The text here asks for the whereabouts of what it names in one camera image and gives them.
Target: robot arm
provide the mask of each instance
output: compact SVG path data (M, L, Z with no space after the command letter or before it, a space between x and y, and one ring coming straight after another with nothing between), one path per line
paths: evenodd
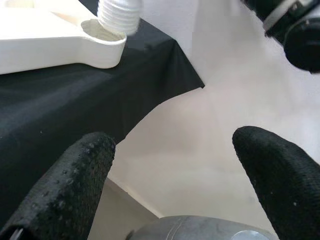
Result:
M320 0L242 0L299 69L320 72Z

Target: table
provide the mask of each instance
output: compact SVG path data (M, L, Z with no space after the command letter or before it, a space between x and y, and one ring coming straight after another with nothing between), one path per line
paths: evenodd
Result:
M0 75L0 226L81 136L102 131L119 143L157 105L203 87L178 43L146 21L115 68L70 64Z

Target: white wall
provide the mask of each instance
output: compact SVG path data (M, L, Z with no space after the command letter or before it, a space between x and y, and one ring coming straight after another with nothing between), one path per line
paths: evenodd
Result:
M206 83L152 111L118 145L110 178L158 216L202 215L272 231L232 146L271 130L320 160L320 76L291 66L239 0L145 0Z

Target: black textured gripper pad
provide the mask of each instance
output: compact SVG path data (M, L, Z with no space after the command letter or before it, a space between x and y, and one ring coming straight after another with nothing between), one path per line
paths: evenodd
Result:
M239 128L233 145L280 240L320 240L320 166L259 127Z
M99 132L69 147L32 187L0 239L8 239L19 227L28 232L28 239L86 240L115 148L114 141Z

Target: white plastic part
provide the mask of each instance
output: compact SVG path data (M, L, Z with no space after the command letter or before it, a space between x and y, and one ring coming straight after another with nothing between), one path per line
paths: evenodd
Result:
M0 74L72 63L112 68L127 40L78 0L9 0L0 20Z
M137 32L143 0L100 0L99 23L106 29L133 35Z

